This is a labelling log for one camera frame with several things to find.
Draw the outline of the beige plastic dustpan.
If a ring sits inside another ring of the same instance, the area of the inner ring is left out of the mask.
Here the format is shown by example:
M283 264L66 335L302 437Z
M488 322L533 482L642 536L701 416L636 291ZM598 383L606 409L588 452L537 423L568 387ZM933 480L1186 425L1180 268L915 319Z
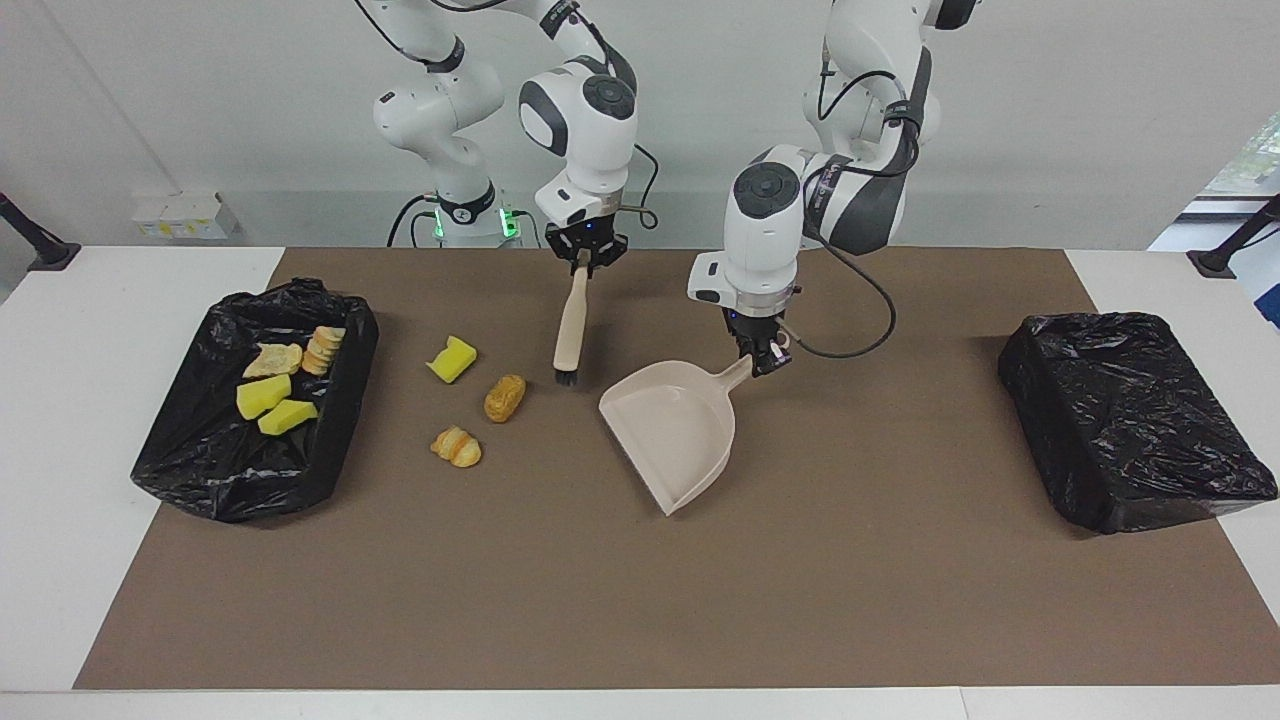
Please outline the beige plastic dustpan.
M667 360L625 377L600 397L600 415L666 516L724 470L736 433L730 393L751 377L749 356L718 373Z

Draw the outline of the blue board edge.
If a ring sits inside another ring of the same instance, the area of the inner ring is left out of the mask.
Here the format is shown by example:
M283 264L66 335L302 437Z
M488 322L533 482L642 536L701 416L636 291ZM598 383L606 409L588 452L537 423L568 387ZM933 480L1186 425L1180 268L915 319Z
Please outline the blue board edge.
M1230 269L1258 313L1280 332L1280 223L1235 252Z

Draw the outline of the yellow sponge piece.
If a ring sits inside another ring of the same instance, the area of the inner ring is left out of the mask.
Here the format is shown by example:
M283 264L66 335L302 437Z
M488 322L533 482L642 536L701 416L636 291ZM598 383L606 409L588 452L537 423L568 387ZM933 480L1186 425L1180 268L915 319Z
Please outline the yellow sponge piece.
M443 383L453 384L479 357L479 351L467 341L449 334L445 346L425 366Z
M244 420L255 420L271 411L292 392L292 375L270 375L236 388L236 406Z

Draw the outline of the beige bread chunk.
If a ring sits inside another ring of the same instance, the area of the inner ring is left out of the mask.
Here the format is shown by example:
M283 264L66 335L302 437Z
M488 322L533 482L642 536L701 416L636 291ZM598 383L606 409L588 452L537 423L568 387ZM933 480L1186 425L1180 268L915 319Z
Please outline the beige bread chunk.
M242 378L257 380L273 375L291 375L300 368L305 350L300 345L260 343L259 355L243 370Z
M300 369L315 377L328 374L339 347L346 338L346 328L319 325L303 348Z

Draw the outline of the green and yellow sponge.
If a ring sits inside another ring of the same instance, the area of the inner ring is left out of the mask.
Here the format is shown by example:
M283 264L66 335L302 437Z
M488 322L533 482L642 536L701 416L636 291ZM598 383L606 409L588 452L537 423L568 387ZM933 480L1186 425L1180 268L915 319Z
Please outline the green and yellow sponge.
M259 430L265 436L278 437L316 419L319 411L312 402L293 398L282 400L274 409L257 419Z

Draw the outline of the open black bag-lined trash bin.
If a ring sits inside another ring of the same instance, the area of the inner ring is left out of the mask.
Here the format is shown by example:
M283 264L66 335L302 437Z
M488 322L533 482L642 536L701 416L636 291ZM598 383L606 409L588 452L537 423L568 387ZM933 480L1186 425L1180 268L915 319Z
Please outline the open black bag-lined trash bin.
M298 372L292 397L317 416L268 436L236 391L262 345L303 345L320 325L346 332L325 375ZM310 509L338 483L358 425L379 341L365 299L296 278L233 293L204 315L131 469L131 482L175 509L239 523Z

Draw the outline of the beige hand brush black bristles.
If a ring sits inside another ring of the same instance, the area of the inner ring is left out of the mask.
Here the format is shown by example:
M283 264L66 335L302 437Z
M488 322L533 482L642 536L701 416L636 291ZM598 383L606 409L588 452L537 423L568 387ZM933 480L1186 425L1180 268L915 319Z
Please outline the beige hand brush black bristles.
M588 282L589 269L586 266L579 266L573 270L570 292L559 319L552 366L556 372L556 382L564 387L575 386L579 378L588 320Z

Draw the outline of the black bag-covered trash bin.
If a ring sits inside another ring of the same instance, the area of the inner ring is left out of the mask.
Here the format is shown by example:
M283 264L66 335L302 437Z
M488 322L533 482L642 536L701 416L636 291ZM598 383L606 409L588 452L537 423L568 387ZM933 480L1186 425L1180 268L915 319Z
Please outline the black bag-covered trash bin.
M1161 316L1028 316L997 373L1051 505L1075 527L1157 530L1280 500Z

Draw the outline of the small golden croissant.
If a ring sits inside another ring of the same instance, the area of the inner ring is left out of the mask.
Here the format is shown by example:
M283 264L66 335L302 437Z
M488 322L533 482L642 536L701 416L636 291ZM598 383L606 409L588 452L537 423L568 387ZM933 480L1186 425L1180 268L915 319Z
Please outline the small golden croissant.
M449 427L440 432L429 448L453 468L472 468L483 459L479 439L461 427Z

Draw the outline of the brown bread roll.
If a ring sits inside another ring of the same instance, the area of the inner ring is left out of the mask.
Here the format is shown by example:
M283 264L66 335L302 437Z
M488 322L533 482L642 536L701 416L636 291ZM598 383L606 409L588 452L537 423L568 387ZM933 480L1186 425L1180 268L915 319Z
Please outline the brown bread roll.
M506 374L486 392L483 411L489 421L507 423L524 401L527 382L518 374Z

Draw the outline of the white box yellow labels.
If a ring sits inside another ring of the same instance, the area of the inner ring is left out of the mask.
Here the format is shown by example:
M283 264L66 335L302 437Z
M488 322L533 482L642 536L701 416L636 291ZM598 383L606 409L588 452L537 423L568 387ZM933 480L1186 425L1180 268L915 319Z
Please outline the white box yellow labels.
M165 241L225 241L242 228L219 192L140 196L131 223L142 237Z

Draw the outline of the brown table mat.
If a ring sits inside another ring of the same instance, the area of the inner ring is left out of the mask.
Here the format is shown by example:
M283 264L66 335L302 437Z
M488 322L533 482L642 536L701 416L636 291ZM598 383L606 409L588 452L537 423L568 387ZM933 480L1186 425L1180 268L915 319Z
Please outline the brown table mat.
M719 372L690 252L591 286L559 387L568 277L535 251L293 249L276 281L365 297L380 340L333 497L227 525L160 509L79 689L1280 684L1280 626L1216 521L1092 536L1051 507L997 377L1028 315L1093 305L1064 252L890 249L900 324L733 393L724 473L664 516L596 404L666 359ZM449 334L477 361L425 363ZM502 424L483 400L527 382ZM483 459L429 446L449 427Z

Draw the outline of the window with dark frame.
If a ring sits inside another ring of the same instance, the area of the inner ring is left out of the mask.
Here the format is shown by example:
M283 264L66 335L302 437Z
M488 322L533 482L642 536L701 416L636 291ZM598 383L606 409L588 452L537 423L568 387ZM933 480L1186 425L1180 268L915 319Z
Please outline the window with dark frame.
M1280 193L1280 111L1245 142L1206 186L1211 199L1266 197Z

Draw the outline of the black stand foot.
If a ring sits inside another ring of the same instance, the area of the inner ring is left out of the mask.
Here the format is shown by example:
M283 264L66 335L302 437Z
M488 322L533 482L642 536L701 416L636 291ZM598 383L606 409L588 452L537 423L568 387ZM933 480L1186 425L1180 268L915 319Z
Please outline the black stand foot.
M29 264L29 272L63 270L82 250L79 243L67 242L32 220L3 192L0 192L0 218L35 250L36 259Z
M1210 279L1235 279L1231 259L1244 249L1261 243L1280 233L1280 193L1265 204L1234 229L1213 249L1187 250L1185 255L1197 272Z

